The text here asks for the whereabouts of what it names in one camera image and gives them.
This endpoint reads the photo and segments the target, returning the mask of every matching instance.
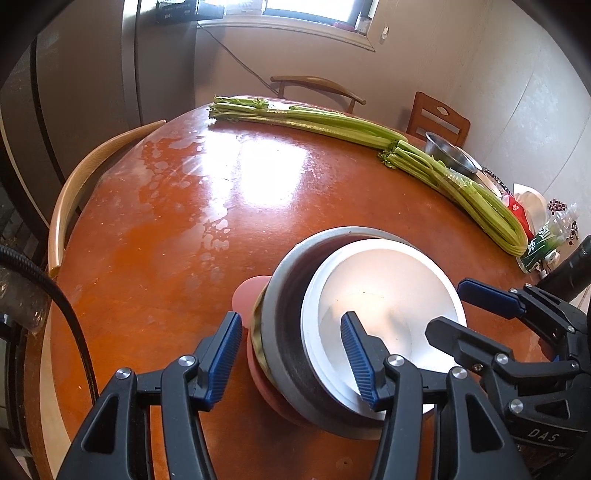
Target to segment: white container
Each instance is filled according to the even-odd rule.
[[[425,328],[445,316],[466,326],[455,288],[418,250],[392,240],[354,242],[328,257],[314,274],[301,310],[304,351],[324,389],[366,417],[383,419],[359,395],[340,337],[340,319],[355,311],[369,335],[419,368],[448,372],[453,358],[427,342]],[[424,406],[423,413],[433,406]]]

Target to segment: gray bowl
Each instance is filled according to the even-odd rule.
[[[322,262],[339,248],[368,238],[410,245],[391,233],[361,226],[338,227],[312,235],[297,244],[273,273],[261,314],[265,358],[287,401],[322,430],[362,440],[379,439],[383,422],[352,412],[324,390],[304,352],[300,313],[310,280]]]
[[[441,160],[447,168],[478,181],[476,177],[478,168],[472,162],[471,157],[466,155],[463,150],[432,132],[427,132],[425,136],[427,137],[425,144],[425,153],[427,155],[431,155],[435,160]]]

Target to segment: celery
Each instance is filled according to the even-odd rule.
[[[388,168],[399,168],[459,205],[506,252],[516,257],[527,248],[523,227],[488,189],[449,170],[408,143],[397,131],[339,112],[291,105],[272,108],[264,99],[215,97],[209,116],[217,120],[281,125],[382,150]]]

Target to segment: plastic bag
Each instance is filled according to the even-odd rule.
[[[47,294],[12,270],[0,267],[0,313],[32,332],[43,327],[51,301]]]

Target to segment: round wooden table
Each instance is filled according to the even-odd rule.
[[[193,352],[231,309],[234,289],[271,275],[313,233],[364,225],[405,238],[454,284],[473,277],[508,289],[527,277],[455,205],[377,152],[283,127],[212,125],[207,107],[188,112],[131,150],[101,179],[74,228],[59,284],[77,312],[103,388],[115,370],[166,367]],[[82,365],[54,309],[51,352],[57,397],[73,437],[90,409]],[[468,325],[543,357],[518,321],[466,306]],[[294,426],[256,390],[245,339],[223,400],[201,415],[220,480],[363,480],[377,442]],[[167,478],[159,409],[152,417],[157,478]],[[425,422],[420,478],[430,476]]]

